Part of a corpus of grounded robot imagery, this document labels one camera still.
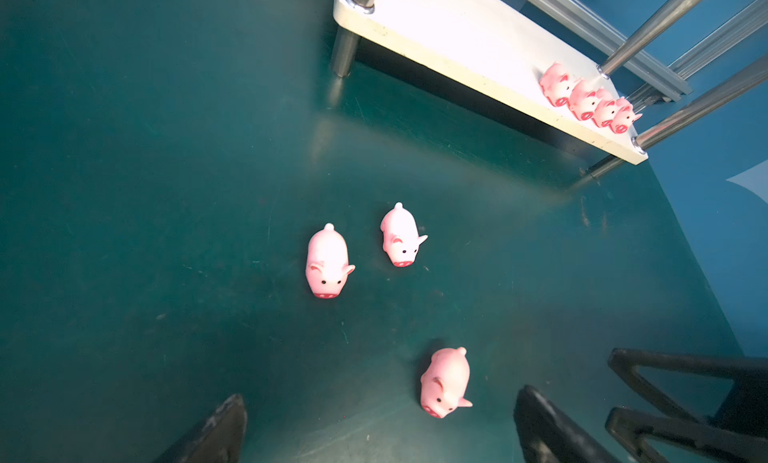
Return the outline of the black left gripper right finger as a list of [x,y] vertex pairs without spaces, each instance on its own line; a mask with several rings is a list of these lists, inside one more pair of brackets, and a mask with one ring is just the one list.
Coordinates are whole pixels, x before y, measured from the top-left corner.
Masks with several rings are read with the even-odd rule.
[[527,463],[619,462],[533,386],[518,392],[514,421]]

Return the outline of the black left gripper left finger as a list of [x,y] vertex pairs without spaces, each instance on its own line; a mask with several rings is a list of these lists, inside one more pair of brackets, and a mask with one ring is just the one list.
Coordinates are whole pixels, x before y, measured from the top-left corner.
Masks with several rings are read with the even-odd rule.
[[241,394],[232,394],[155,459],[157,463],[237,463],[247,429]]

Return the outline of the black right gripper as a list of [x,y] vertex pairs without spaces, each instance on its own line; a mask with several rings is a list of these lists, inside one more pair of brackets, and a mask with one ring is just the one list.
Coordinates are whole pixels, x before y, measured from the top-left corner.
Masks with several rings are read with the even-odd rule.
[[665,444],[711,462],[767,460],[767,360],[614,349],[608,366],[653,413],[615,407],[608,433],[637,462]]

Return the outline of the pink toy pig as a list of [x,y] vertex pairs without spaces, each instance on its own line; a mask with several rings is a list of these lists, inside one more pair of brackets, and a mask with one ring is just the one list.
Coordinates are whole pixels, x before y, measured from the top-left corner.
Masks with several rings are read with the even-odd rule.
[[408,267],[415,262],[422,243],[428,236],[420,235],[414,216],[397,202],[380,223],[382,247],[395,267]]
[[311,292],[321,299],[338,297],[354,270],[345,239],[326,223],[308,243],[305,276]]
[[422,409],[435,418],[445,418],[457,408],[471,408],[465,398],[470,378],[467,349],[443,348],[436,351],[420,378]]
[[570,95],[577,83],[578,79],[560,62],[554,62],[539,80],[543,95],[555,107],[569,103]]
[[592,118],[600,101],[598,90],[586,80],[579,80],[569,96],[568,108],[577,120],[586,121]]
[[615,101],[616,112],[610,123],[610,128],[615,134],[626,133],[635,121],[643,116],[642,113],[636,113],[633,105],[624,97]]
[[597,127],[604,128],[609,126],[615,118],[617,111],[616,98],[605,88],[600,88],[597,91],[597,97],[599,101],[594,110],[592,121]]

